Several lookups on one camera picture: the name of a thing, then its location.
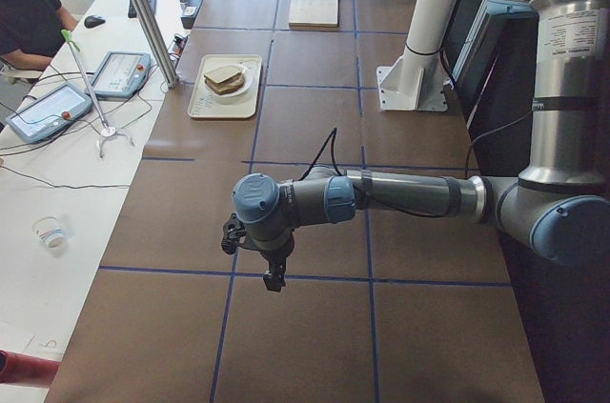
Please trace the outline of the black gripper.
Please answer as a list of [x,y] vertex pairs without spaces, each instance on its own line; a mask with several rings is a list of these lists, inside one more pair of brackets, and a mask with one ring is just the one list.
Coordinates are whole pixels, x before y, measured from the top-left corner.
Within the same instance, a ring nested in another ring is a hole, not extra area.
[[263,281],[267,290],[281,292],[286,286],[284,273],[287,267],[287,259],[294,250],[295,240],[292,236],[279,248],[263,251],[263,258],[268,262],[268,270],[263,274]]

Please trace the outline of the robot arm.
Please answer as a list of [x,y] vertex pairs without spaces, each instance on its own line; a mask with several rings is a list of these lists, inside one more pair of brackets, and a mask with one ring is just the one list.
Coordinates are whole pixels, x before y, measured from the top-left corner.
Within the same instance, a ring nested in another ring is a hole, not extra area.
[[424,218],[467,216],[496,226],[538,255],[581,265],[609,251],[609,203],[595,166],[603,70],[609,57],[609,0],[487,0],[502,14],[539,17],[530,162],[515,177],[430,177],[340,171],[310,165],[298,180],[262,173],[239,180],[234,213],[223,227],[224,252],[258,252],[263,281],[285,284],[294,231],[386,209]]

